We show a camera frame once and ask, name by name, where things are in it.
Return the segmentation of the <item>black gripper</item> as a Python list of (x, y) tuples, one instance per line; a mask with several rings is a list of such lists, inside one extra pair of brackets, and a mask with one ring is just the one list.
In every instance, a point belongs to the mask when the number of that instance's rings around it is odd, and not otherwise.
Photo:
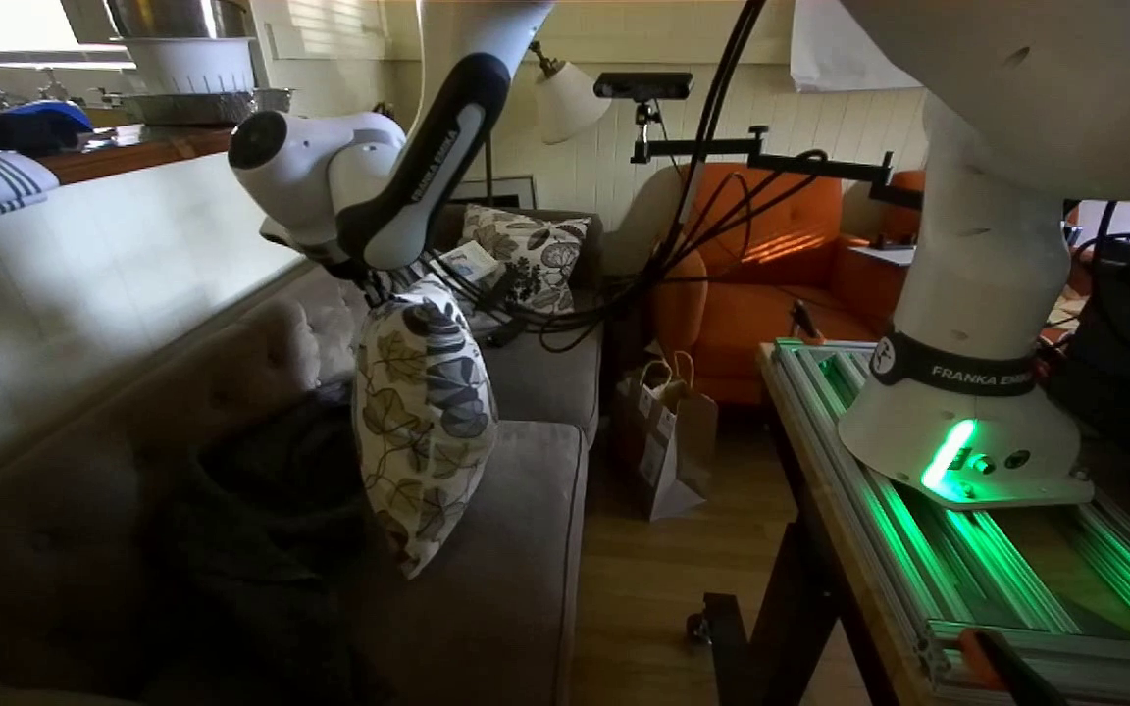
[(353, 281), (370, 307), (379, 307), (379, 302), (393, 298), (393, 274), (389, 270), (370, 270), (358, 258), (346, 258), (346, 254), (334, 254), (334, 251), (321, 251), (316, 264), (334, 278)]

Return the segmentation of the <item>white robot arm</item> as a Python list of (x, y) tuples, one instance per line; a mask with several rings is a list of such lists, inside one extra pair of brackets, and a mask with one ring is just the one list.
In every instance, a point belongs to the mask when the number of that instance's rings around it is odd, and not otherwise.
[[(929, 90), (915, 265), (840, 418), (872, 470), (942, 507), (1080, 507), (1080, 426), (1037, 389), (1072, 201), (1130, 201), (1130, 0), (843, 0)], [(418, 116), (260, 109), (227, 166), (277, 243), (400, 270), (485, 141), (551, 0), (414, 0)]]

